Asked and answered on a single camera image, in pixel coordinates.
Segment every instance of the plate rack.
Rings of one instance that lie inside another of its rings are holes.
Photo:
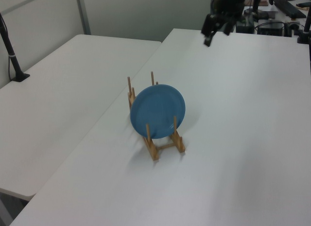
[[[128,103],[129,103],[129,107],[130,107],[130,110],[131,110],[131,107],[132,107],[132,104],[135,100],[135,91],[134,91],[134,88],[131,87],[131,80],[130,80],[130,77],[127,77],[127,82],[128,82],[128,89],[129,89],[129,92],[127,93],[127,96],[128,96]],[[155,83],[155,80],[154,80],[154,73],[153,71],[151,72],[151,83],[152,85],[157,85],[158,82]],[[153,160],[158,160],[159,159],[159,154],[158,154],[158,151],[159,150],[163,150],[165,148],[169,148],[169,147],[176,147],[178,149],[178,151],[180,153],[184,152],[185,151],[185,145],[183,143],[183,138],[181,136],[179,136],[178,132],[177,132],[177,118],[176,116],[174,116],[174,132],[169,135],[169,137],[171,138],[171,140],[173,141],[172,143],[169,143],[169,144],[166,144],[166,145],[163,145],[163,146],[160,146],[160,147],[156,147],[154,142],[152,141],[152,139],[150,138],[150,129],[149,129],[149,124],[146,124],[146,131],[147,131],[147,138],[145,137],[142,137],[147,148],[148,148],[148,151],[151,155],[151,158]]]

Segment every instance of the black pole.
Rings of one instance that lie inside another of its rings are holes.
[[[6,47],[6,50],[8,51],[12,65],[15,69],[16,75],[15,75],[15,78],[12,79],[12,81],[22,82],[23,80],[27,79],[30,75],[23,73],[19,67],[17,58],[15,56],[13,47],[12,47],[10,39],[9,39],[9,34],[8,34],[6,27],[4,25],[4,20],[2,18],[1,13],[0,13],[0,33],[1,33],[4,45]]]
[[[303,30],[299,30],[299,37],[297,39],[297,43],[309,44],[310,25],[311,25],[311,10],[308,11],[305,28]]]

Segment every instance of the wooden peg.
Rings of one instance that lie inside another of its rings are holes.
[[[132,95],[133,95],[133,98],[135,99],[135,91],[133,87],[132,87]]]
[[[177,133],[177,119],[176,116],[174,116],[174,135]]]
[[[152,86],[155,84],[154,72],[153,71],[151,72],[151,83],[152,83]]]
[[[146,124],[146,129],[147,129],[147,137],[148,137],[148,142],[151,141],[150,139],[150,129],[149,129],[149,124]]]
[[[129,90],[129,97],[132,96],[132,89],[131,89],[131,80],[130,80],[130,77],[127,77],[127,83],[128,83],[128,90]]]

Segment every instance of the white table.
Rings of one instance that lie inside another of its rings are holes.
[[[30,200],[159,47],[78,35],[0,90],[0,192]]]
[[[12,226],[310,225],[308,46],[217,33],[208,48],[199,31],[174,29],[136,93],[150,71],[184,96],[186,152],[152,161],[125,89]]]

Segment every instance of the gray wall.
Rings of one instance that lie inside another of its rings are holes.
[[[3,18],[22,71],[84,33],[77,0],[34,0]],[[9,82],[7,68],[8,53],[0,39],[0,88]]]
[[[210,0],[83,0],[92,35],[163,41],[173,28],[202,28]]]

